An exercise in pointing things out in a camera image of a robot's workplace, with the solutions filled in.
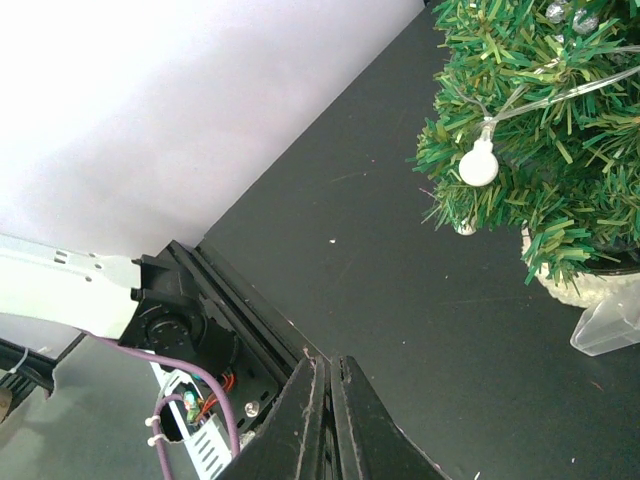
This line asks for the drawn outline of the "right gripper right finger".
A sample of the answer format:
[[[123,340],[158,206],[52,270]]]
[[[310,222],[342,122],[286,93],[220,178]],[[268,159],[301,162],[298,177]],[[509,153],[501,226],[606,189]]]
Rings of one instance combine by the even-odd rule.
[[[396,425],[357,361],[331,361],[331,404],[341,479],[446,479]]]

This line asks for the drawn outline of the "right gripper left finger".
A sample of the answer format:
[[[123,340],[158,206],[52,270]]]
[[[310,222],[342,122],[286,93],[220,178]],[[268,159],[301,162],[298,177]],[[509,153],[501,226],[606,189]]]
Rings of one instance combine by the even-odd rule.
[[[299,362],[253,440],[222,479],[310,480],[325,477],[327,362]]]

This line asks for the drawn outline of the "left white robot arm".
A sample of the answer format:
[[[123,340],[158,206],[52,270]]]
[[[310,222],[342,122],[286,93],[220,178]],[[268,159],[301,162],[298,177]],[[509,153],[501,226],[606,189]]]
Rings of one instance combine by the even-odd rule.
[[[1,237],[1,311],[76,328],[217,376],[236,335],[207,317],[184,267],[149,255],[82,253]]]

